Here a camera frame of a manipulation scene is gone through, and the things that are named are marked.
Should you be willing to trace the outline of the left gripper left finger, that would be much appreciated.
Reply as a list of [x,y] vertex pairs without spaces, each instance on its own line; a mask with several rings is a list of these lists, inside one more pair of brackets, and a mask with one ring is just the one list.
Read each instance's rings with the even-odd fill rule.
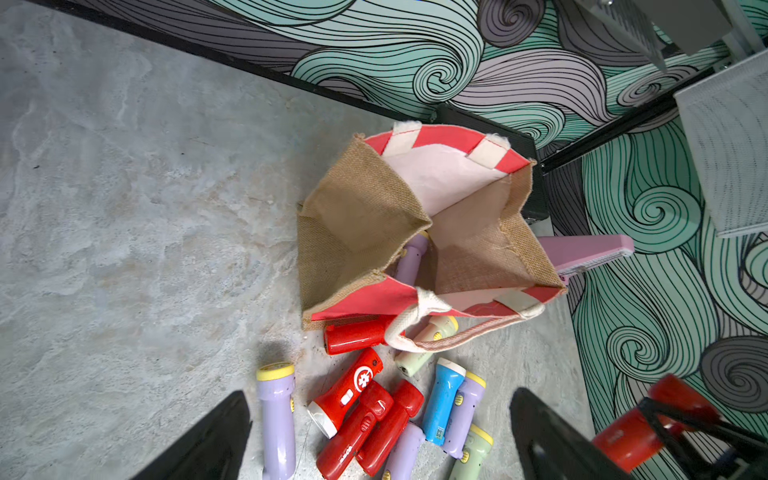
[[236,480],[251,427],[246,396],[234,391],[134,478]]

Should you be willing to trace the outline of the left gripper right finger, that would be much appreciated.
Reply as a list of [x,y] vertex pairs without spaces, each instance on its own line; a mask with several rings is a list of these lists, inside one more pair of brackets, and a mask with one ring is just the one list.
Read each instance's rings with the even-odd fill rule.
[[514,392],[510,417],[526,479],[630,477],[529,389]]

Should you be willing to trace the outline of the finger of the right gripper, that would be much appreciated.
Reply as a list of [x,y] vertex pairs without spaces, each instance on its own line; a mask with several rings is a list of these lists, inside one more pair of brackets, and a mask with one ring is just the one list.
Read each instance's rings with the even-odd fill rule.
[[[765,479],[767,439],[724,420],[705,420],[650,398],[638,410],[689,479]],[[694,445],[695,435],[717,440],[724,450],[707,459]]]

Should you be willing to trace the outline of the red jute tote bag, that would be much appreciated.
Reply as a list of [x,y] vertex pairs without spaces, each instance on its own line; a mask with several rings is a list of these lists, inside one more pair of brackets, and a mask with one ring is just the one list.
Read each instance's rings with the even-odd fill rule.
[[[393,315],[385,343],[441,352],[535,318],[566,292],[521,210],[532,167],[468,158],[477,131],[402,122],[352,139],[298,213],[302,320]],[[394,276],[426,231],[414,285]]]

